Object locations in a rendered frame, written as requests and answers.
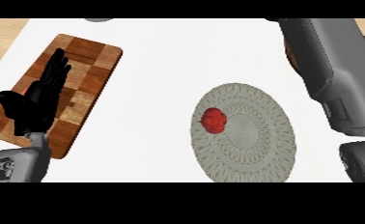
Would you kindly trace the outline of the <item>checkered wooden cutting board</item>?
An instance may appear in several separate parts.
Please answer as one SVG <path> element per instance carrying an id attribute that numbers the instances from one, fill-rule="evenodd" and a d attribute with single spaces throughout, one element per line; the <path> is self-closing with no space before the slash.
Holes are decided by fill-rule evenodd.
<path id="1" fill-rule="evenodd" d="M 66 34 L 57 34 L 12 88 L 16 93 L 22 94 L 31 82 L 40 78 L 46 63 L 57 48 L 65 51 L 71 70 L 60 91 L 53 126 L 49 129 L 49 145 L 52 158 L 62 159 L 88 118 L 122 56 L 122 49 Z"/>

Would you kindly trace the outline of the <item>brown bowl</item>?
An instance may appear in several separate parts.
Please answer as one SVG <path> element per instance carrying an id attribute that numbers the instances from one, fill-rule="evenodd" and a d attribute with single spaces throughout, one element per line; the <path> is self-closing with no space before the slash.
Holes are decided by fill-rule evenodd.
<path id="1" fill-rule="evenodd" d="M 292 67 L 295 73 L 300 74 L 298 64 L 297 64 L 294 52 L 292 52 L 291 46 L 289 46 L 289 44 L 288 44 L 285 39 L 284 39 L 284 47 L 285 47 L 285 55 L 286 55 L 291 67 Z"/>

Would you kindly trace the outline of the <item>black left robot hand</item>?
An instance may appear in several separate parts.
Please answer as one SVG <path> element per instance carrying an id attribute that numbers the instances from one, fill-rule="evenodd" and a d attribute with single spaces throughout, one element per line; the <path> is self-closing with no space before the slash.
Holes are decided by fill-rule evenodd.
<path id="1" fill-rule="evenodd" d="M 50 129 L 69 70 L 68 58 L 63 56 L 63 50 L 57 48 L 41 77 L 29 84 L 25 94 L 0 92 L 0 105 L 6 117 L 15 121 L 16 136 L 25 136 L 31 132 L 46 133 Z"/>

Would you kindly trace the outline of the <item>round grey woven placemat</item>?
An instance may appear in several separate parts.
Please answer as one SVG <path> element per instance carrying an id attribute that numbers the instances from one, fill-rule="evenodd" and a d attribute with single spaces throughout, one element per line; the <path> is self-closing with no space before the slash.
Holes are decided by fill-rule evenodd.
<path id="1" fill-rule="evenodd" d="M 208 108 L 226 115 L 221 133 L 201 125 Z M 190 118 L 190 146 L 214 182 L 285 182 L 295 163 L 295 135 L 285 112 L 258 88 L 229 83 L 199 100 Z"/>

